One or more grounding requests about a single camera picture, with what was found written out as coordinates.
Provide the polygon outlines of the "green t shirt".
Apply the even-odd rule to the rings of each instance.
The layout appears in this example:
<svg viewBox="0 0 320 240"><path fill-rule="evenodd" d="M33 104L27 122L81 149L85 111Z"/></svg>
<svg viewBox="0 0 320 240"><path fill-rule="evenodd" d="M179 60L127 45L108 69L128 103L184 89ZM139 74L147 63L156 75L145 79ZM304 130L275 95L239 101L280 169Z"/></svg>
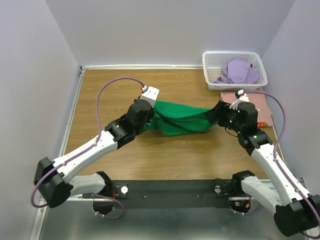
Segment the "green t shirt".
<svg viewBox="0 0 320 240"><path fill-rule="evenodd" d="M154 115L142 132L160 131L165 136L204 133L217 124L217 121L207 119L205 113L208 111L208 108L157 100Z"/></svg>

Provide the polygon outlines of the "purple t shirt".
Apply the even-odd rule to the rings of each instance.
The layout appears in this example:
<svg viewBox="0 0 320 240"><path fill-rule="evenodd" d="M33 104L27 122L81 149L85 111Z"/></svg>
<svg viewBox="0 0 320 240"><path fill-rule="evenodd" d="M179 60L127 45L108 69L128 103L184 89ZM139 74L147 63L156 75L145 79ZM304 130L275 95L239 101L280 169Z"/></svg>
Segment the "purple t shirt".
<svg viewBox="0 0 320 240"><path fill-rule="evenodd" d="M213 81L214 84L256 84L260 78L258 70L250 62L235 59L221 67L223 76Z"/></svg>

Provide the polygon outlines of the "white plastic basket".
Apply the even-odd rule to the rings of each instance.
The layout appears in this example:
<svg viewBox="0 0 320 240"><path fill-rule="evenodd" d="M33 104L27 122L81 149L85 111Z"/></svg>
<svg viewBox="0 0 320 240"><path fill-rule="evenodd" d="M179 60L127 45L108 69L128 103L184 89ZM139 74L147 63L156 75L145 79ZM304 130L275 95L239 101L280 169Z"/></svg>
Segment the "white plastic basket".
<svg viewBox="0 0 320 240"><path fill-rule="evenodd" d="M260 56L250 51L206 51L202 54L209 91L254 91L268 84Z"/></svg>

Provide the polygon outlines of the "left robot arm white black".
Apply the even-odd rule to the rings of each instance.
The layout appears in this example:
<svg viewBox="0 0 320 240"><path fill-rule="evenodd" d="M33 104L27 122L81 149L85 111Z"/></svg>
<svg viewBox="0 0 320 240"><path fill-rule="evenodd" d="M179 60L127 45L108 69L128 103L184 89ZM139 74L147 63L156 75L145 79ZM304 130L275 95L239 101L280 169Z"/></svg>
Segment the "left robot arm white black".
<svg viewBox="0 0 320 240"><path fill-rule="evenodd" d="M80 171L140 135L154 115L155 103L155 100L141 96L134 100L126 114L110 122L92 140L53 161L47 157L41 159L33 183L46 205L50 208L60 206L71 196L74 189L71 181Z"/></svg>

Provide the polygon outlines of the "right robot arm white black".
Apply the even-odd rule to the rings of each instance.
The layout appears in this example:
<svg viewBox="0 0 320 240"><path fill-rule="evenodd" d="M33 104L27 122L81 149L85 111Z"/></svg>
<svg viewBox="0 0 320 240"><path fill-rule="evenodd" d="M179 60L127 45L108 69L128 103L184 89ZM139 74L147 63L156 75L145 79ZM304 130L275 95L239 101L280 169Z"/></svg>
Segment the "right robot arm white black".
<svg viewBox="0 0 320 240"><path fill-rule="evenodd" d="M258 127L258 111L253 103L239 100L234 105L219 101L206 112L210 122L236 132L239 144L263 168L274 190L265 186L250 171L235 173L230 191L256 199L273 216L275 225L286 237L320 225L320 197L299 183L278 155L270 137Z"/></svg>

